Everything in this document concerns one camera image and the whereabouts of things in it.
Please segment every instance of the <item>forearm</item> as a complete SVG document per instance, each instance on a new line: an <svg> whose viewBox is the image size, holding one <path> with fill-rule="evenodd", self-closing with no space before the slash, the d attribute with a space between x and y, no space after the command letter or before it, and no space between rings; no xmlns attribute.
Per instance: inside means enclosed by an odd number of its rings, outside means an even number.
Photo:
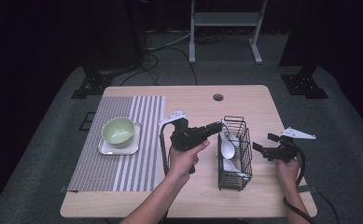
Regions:
<svg viewBox="0 0 363 224"><path fill-rule="evenodd" d="M133 212L120 223L155 223L157 224L172 205L175 197L186 184L186 180L166 176L161 183Z"/></svg>
<svg viewBox="0 0 363 224"><path fill-rule="evenodd" d="M300 197L300 194L298 193L298 189L297 189L296 185L295 186L283 186L283 192L286 196L286 201L289 204L300 209L301 212L303 212L309 216L309 213L307 212L307 209L304 206L304 203ZM292 211L289 207L286 208L286 215L288 217L289 224L309 223L309 221L307 221L304 217L302 217L300 214L296 213L295 211Z"/></svg>

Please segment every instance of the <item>gray floor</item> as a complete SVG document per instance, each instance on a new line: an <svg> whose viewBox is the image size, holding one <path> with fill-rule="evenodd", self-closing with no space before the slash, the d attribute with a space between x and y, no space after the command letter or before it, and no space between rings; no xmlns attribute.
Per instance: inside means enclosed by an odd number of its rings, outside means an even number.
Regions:
<svg viewBox="0 0 363 224"><path fill-rule="evenodd" d="M296 73L300 67L278 67L286 35L261 35L258 47L264 64L256 65L247 45L249 35L225 35L213 45L198 45L193 70L198 85L265 85L285 127L313 133L314 141L297 140L306 154L305 178L324 193L336 208L341 223L363 223L363 120L342 94L336 80L324 69L314 72L314 80L329 99L308 100L288 94L281 74ZM147 43L158 46L178 38L177 35L151 34ZM188 54L188 44L172 48ZM158 65L130 78L124 85L194 85L186 56L175 49L152 53ZM156 59L146 56L144 67ZM142 71L141 68L119 77L113 85ZM79 88L84 73L76 69L64 82L47 115L36 130L18 167L0 197L0 223L106 223L104 219L64 218L60 215L64 193L70 181L87 132L79 125L88 112L94 112L100 96L70 99ZM314 194L317 223L335 223L329 205ZM118 219L109 220L118 223ZM285 218L253 218L244 221L172 220L172 223L286 223Z"/></svg>

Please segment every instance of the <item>hand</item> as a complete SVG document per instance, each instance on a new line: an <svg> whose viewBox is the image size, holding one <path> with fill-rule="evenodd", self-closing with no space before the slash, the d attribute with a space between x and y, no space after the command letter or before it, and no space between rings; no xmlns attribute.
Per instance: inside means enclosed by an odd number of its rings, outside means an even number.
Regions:
<svg viewBox="0 0 363 224"><path fill-rule="evenodd" d="M177 151L172 147L170 151L170 169L168 175L175 175L177 178L183 178L185 181L188 181L189 169L199 161L198 153L209 145L209 141L204 141L188 151Z"/></svg>
<svg viewBox="0 0 363 224"><path fill-rule="evenodd" d="M276 161L277 178L283 188L296 187L296 180L300 170L300 164L297 160L293 159L288 163L278 160Z"/></svg>

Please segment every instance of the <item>dark background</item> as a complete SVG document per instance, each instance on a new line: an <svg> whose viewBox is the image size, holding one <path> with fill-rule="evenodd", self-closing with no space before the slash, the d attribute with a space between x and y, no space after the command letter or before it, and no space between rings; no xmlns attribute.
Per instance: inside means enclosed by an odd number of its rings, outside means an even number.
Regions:
<svg viewBox="0 0 363 224"><path fill-rule="evenodd" d="M197 9L208 11L260 5L198 2ZM139 64L145 30L189 28L190 5L185 3L0 0L0 193L71 72L86 64ZM315 60L336 77L363 118L362 2L269 1L261 31L289 33L280 65Z"/></svg>

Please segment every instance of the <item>striped placemat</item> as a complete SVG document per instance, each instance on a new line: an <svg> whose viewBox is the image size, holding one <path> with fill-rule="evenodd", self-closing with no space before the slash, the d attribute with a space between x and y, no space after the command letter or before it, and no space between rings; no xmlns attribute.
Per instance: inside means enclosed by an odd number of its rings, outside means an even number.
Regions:
<svg viewBox="0 0 363 224"><path fill-rule="evenodd" d="M103 97L96 111L68 190L151 191L159 184L161 146L158 122L164 96ZM115 117L141 124L140 146L126 156L103 155L98 150L103 126Z"/></svg>

